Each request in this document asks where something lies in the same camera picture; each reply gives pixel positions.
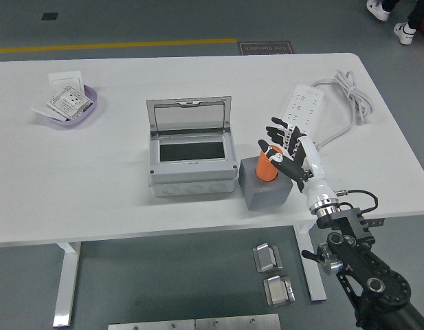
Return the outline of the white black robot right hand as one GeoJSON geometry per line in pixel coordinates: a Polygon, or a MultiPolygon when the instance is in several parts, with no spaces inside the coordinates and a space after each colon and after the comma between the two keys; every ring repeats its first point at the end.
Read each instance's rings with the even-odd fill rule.
{"type": "Polygon", "coordinates": [[[271,164],[281,173],[296,182],[298,189],[307,197],[307,207],[311,214],[321,217],[339,211],[339,201],[329,187],[319,153],[307,135],[297,126],[273,117],[271,121],[281,128],[268,126],[267,135],[275,144],[283,147],[288,155],[275,150],[266,141],[258,144],[271,164]]]}

